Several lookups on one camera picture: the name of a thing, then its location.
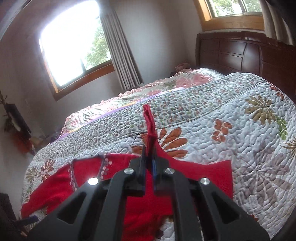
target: triangular cutout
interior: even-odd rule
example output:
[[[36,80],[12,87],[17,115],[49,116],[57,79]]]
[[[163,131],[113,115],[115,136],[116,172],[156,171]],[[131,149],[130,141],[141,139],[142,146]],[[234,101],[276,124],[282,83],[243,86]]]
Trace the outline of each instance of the triangular cutout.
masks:
[[[86,193],[80,193],[75,199],[73,199],[65,208],[63,208],[57,215],[57,218],[65,221],[68,224],[73,224],[78,212],[86,197]]]
[[[227,224],[239,218],[239,214],[232,209],[217,193],[212,193],[222,222]]]

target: dark wooden headboard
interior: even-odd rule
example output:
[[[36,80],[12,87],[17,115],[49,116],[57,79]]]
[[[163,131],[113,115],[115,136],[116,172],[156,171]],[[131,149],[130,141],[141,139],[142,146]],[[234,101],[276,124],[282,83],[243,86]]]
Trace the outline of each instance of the dark wooden headboard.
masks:
[[[196,65],[222,74],[250,72],[280,88],[296,103],[296,48],[256,32],[198,34]]]

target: floral quilt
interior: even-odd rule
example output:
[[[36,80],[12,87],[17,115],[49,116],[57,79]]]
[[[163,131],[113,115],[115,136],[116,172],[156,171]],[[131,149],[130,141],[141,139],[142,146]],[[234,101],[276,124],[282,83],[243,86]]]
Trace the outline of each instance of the floral quilt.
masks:
[[[296,105],[250,73],[153,96],[56,140],[30,163],[22,203],[73,159],[105,153],[140,155],[147,137],[143,104],[151,106],[164,151],[201,164],[231,160],[233,200],[270,238],[279,232],[296,206]],[[46,207],[34,214],[43,219]],[[162,229],[161,240],[174,237],[172,222]]]
[[[150,96],[175,88],[190,88],[202,85],[222,77],[224,77],[223,74],[207,68],[182,70],[182,72],[176,73],[173,77],[157,80],[138,89],[132,89],[124,94],[119,94],[118,97],[103,100],[100,104],[88,106],[71,114],[66,118],[60,137],[78,130],[108,112],[134,104]]]

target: window pane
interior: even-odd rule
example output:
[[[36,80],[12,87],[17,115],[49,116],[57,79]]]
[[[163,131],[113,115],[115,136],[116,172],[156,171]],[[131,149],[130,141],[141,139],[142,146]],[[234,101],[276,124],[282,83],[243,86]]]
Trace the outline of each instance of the window pane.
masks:
[[[111,59],[96,1],[85,1],[57,16],[41,34],[50,71],[60,86]]]
[[[209,0],[209,2],[217,16],[242,14],[242,9],[237,0]]]
[[[247,12],[262,12],[259,0],[244,0]]]

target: pink floral blanket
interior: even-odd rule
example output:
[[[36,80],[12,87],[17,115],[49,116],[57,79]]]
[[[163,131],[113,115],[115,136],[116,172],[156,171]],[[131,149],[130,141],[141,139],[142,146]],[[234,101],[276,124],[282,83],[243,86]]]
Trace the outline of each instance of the pink floral blanket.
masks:
[[[69,115],[66,118],[60,137],[78,130],[102,115],[114,112],[116,109],[124,106],[132,105],[161,92],[180,87],[190,88],[199,86],[222,77],[224,77],[223,74],[207,68],[183,70],[183,72],[179,72],[173,77],[157,80],[140,88],[132,89],[119,94],[118,97],[103,100],[100,104],[93,104]]]

